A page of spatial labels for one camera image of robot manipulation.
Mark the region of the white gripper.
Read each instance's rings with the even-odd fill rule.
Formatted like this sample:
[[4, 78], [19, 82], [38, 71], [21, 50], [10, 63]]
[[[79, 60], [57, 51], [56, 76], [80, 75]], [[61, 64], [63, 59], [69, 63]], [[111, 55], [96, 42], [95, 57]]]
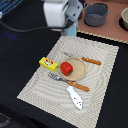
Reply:
[[65, 27], [66, 20], [78, 20], [83, 5], [78, 0], [42, 0], [48, 27]]

